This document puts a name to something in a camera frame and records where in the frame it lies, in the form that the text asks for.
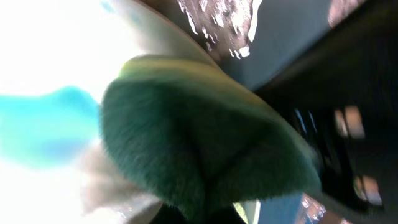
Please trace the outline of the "green yellow sponge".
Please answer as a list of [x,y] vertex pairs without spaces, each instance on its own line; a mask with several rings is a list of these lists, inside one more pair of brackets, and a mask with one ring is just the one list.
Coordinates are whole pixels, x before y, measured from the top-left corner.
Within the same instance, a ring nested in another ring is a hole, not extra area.
[[253,92],[203,62],[127,61],[104,94],[101,132],[122,175],[191,223],[235,202],[321,188],[301,135]]

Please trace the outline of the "white plate top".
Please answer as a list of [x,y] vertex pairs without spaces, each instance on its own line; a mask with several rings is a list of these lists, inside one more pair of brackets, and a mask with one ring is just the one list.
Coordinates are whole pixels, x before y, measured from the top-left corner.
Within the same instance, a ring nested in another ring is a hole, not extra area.
[[139,1],[1,2],[1,222],[149,223],[159,199],[105,156],[100,108],[131,58],[213,65]]

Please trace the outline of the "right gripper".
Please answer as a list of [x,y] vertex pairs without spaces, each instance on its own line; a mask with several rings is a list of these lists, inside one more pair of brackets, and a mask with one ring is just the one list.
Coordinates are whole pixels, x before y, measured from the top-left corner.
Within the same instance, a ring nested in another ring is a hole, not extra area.
[[316,150],[312,196],[346,218],[397,216],[397,2],[366,1],[257,94]]

